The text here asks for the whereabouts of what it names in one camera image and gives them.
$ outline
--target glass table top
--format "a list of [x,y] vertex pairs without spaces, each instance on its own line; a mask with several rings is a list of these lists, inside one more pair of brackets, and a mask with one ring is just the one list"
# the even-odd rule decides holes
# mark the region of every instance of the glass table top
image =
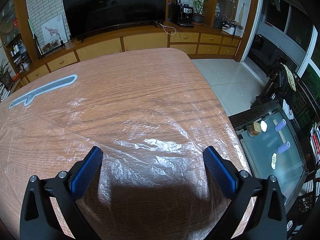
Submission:
[[[267,125],[267,131],[261,132],[255,137],[249,136],[248,127],[241,129],[237,134],[241,134],[240,142],[249,161],[250,168],[256,178],[266,179],[270,175],[275,175],[278,179],[282,194],[286,197],[285,206],[291,200],[304,174],[303,160],[299,149],[293,139],[293,135],[286,125],[281,129],[282,136],[275,130],[274,120],[280,123],[286,116],[282,116],[279,110],[267,113],[256,122],[264,120]],[[289,141],[290,148],[278,154],[277,148],[283,143]],[[276,167],[271,167],[272,156],[276,154]]]

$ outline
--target coffee machine control panel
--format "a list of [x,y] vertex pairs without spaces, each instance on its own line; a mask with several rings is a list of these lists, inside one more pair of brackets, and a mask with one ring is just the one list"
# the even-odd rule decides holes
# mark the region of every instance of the coffee machine control panel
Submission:
[[192,9],[190,9],[190,8],[184,8],[184,9],[183,9],[183,12],[184,12],[184,13],[192,13]]

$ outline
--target metal screw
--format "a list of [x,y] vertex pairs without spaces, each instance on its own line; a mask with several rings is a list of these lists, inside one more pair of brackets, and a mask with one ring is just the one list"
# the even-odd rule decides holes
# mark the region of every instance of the metal screw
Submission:
[[58,174],[58,177],[59,177],[60,179],[63,179],[66,175],[67,175],[67,172],[66,172],[66,171],[60,171],[59,174]]
[[277,178],[276,178],[276,176],[271,175],[271,176],[270,176],[270,180],[271,180],[272,182],[276,182],[276,181],[277,181]]
[[247,178],[249,176],[249,173],[247,171],[242,170],[242,171],[240,171],[240,175],[243,178]]
[[30,177],[31,182],[35,182],[37,180],[37,176],[33,175]]

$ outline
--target red book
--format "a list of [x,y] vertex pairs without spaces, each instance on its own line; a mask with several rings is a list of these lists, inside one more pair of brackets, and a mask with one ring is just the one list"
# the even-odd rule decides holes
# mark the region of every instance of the red book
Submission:
[[315,142],[317,153],[320,155],[320,148],[319,148],[319,143],[318,143],[318,140],[317,140],[317,136],[315,134],[313,134],[312,138],[313,138],[313,141]]

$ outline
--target canvas picture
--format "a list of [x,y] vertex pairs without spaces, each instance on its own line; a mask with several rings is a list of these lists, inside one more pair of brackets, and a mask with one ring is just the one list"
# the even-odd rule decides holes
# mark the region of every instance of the canvas picture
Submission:
[[50,42],[52,39],[60,39],[63,42],[67,42],[67,35],[64,29],[62,14],[59,14],[56,17],[53,17],[46,23],[41,25],[42,34],[45,42]]

